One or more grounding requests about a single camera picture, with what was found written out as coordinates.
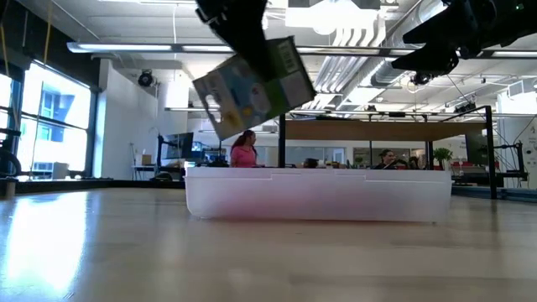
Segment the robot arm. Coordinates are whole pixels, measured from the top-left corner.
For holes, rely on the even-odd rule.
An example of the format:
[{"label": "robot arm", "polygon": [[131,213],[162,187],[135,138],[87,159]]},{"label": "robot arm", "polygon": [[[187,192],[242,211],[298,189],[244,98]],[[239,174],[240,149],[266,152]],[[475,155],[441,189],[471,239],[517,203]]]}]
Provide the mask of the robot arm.
[{"label": "robot arm", "polygon": [[242,56],[264,80],[273,79],[261,19],[267,0],[196,0],[201,21]]},{"label": "robot arm", "polygon": [[537,32],[535,0],[442,2],[449,5],[444,11],[403,36],[407,44],[425,46],[392,62],[393,68],[416,71],[416,85],[449,74],[458,65],[457,51],[464,60],[472,59],[487,47],[504,47]]}]

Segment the ceiling pipe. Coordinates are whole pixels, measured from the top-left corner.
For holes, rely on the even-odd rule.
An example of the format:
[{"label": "ceiling pipe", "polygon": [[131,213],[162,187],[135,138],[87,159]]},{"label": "ceiling pipe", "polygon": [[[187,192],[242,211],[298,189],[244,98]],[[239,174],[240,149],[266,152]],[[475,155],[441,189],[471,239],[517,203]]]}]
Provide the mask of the ceiling pipe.
[{"label": "ceiling pipe", "polygon": [[[352,29],[343,29],[343,39],[341,40],[341,46],[355,46],[355,45],[347,45],[349,41],[352,39]],[[331,68],[328,71],[328,75],[325,79],[321,82],[321,91],[323,92],[329,92],[328,86],[330,85],[330,82],[334,81],[337,78],[337,72],[341,68],[341,64],[348,61],[349,58],[342,58],[342,57],[336,57],[334,60],[332,60]]]},{"label": "ceiling pipe", "polygon": [[[386,38],[386,22],[384,18],[378,16],[377,22],[372,24],[372,28],[372,30],[368,30],[366,32],[366,37],[360,43],[361,47],[378,46]],[[347,69],[343,71],[345,73],[343,77],[335,83],[333,91],[341,92],[343,87],[345,87],[352,80],[352,77],[355,76],[356,73],[358,73],[360,67],[365,61],[365,58],[352,58],[352,62],[350,62],[350,64],[347,66]]]},{"label": "ceiling pipe", "polygon": [[[357,46],[360,41],[364,40],[366,37],[367,29],[353,29],[354,34],[352,35],[351,40],[349,41],[349,46]],[[323,87],[323,91],[334,92],[334,87],[336,83],[341,81],[344,75],[348,72],[349,68],[354,64],[355,58],[340,58],[340,61],[336,67],[336,74],[326,83]]]},{"label": "ceiling pipe", "polygon": [[[336,38],[334,39],[332,46],[340,46],[342,40],[343,40],[343,29],[336,29]],[[319,75],[317,75],[317,78],[315,79],[315,82],[313,85],[317,91],[321,90],[320,83],[326,78],[326,74],[328,70],[330,69],[333,59],[334,59],[333,56],[329,56],[323,61],[321,69],[319,70]]]},{"label": "ceiling pipe", "polygon": [[[406,19],[399,24],[399,26],[392,31],[389,37],[384,41],[383,46],[394,46],[400,48],[417,48],[418,45],[407,45],[403,42],[403,35],[409,32],[411,29],[422,24],[424,21],[428,20],[435,14],[437,14],[441,9],[443,9],[443,3],[438,0],[423,0],[418,5],[415,6],[414,11],[410,12]],[[372,58],[367,60],[363,64],[364,70],[374,70],[376,72],[374,75],[369,76],[368,73],[360,72],[350,81],[345,91],[343,91],[344,98],[347,98],[351,92],[355,89],[357,85],[373,85],[373,86],[390,86],[392,85],[400,76],[405,73],[405,70],[396,70],[391,65],[391,59],[378,59]]]}]

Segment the white wall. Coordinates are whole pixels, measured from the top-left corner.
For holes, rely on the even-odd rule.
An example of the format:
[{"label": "white wall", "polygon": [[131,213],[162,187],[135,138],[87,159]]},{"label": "white wall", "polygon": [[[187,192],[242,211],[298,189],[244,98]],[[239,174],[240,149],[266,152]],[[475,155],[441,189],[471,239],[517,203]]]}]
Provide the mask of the white wall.
[{"label": "white wall", "polygon": [[130,144],[142,153],[156,154],[158,100],[101,62],[94,176],[130,180],[133,155]]},{"label": "white wall", "polygon": [[175,104],[176,102],[173,102],[175,99],[184,98],[188,101],[188,90],[186,94],[178,93],[177,85],[180,85],[180,83],[163,83],[159,86],[159,118],[157,127],[162,135],[187,132],[186,121],[188,119],[188,112],[165,111],[166,104]]}]

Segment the cable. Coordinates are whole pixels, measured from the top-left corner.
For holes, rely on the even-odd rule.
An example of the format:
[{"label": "cable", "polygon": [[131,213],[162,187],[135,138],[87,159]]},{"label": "cable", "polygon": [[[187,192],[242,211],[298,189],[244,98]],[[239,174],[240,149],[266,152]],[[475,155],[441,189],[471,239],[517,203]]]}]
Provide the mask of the cable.
[{"label": "cable", "polygon": [[[47,36],[44,41],[44,54],[43,54],[43,65],[44,68],[47,66],[47,60],[49,58],[49,42],[50,42],[50,31],[51,31],[51,21],[52,21],[52,0],[49,0],[49,9],[47,16]],[[43,106],[43,92],[41,92],[41,98],[39,100],[39,107],[37,111],[37,117],[35,118],[35,136],[34,136],[34,146],[32,147],[32,162],[30,165],[29,176],[34,176],[34,161],[35,161],[35,145],[37,144],[37,133],[39,130],[39,117],[41,116],[41,107]]]},{"label": "cable", "polygon": [[3,24],[0,25],[0,34],[2,34],[2,52],[3,52],[3,63],[6,66],[6,76],[9,76],[9,62],[8,62],[8,48],[6,47],[6,34],[3,30]]},{"label": "cable", "polygon": [[[179,6],[179,4],[174,6],[174,12],[172,12],[172,14],[171,14],[172,18],[173,18],[172,19],[172,24],[174,26],[174,44],[177,44],[177,29],[175,28],[175,12],[177,11],[178,6]],[[174,53],[174,60],[176,60],[176,59],[177,59],[177,54]]]}]

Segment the light fixture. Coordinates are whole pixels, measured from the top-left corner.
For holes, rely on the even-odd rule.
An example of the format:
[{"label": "light fixture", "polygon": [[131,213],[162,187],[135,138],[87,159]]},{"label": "light fixture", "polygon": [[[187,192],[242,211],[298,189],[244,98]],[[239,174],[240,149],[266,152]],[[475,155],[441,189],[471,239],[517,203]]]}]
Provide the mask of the light fixture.
[{"label": "light fixture", "polygon": [[185,52],[222,52],[228,53],[232,49],[225,45],[184,45],[183,50]]},{"label": "light fixture", "polygon": [[195,6],[195,0],[98,0],[99,2],[109,3],[138,3],[138,4],[157,4],[157,5],[192,5]]},{"label": "light fixture", "polygon": [[496,50],[494,51],[493,58],[506,57],[506,58],[537,58],[537,51],[506,51]]},{"label": "light fixture", "polygon": [[263,17],[261,18],[261,28],[263,30],[267,30],[269,28],[269,18],[267,18],[267,14],[265,13]]},{"label": "light fixture", "polygon": [[[198,130],[199,133],[216,133],[214,130]],[[256,131],[256,134],[278,134],[277,132],[273,131]]]},{"label": "light fixture", "polygon": [[78,47],[88,52],[99,51],[171,51],[171,45],[154,44],[78,44]]},{"label": "light fixture", "polygon": [[378,10],[360,9],[353,1],[317,1],[308,8],[288,6],[285,9],[285,26],[315,29],[326,27],[323,20],[330,20],[327,29],[365,29],[378,16]]}]

